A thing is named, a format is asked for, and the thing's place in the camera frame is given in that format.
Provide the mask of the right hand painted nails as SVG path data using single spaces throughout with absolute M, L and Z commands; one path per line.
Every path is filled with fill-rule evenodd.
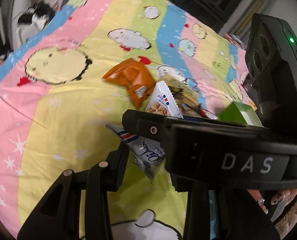
M 297 188 L 267 192 L 256 189 L 248 189 L 248 192 L 258 203 L 262 211 L 267 215 L 269 213 L 269 206 L 275 206 L 280 203 L 287 206 L 291 203 L 297 195 Z

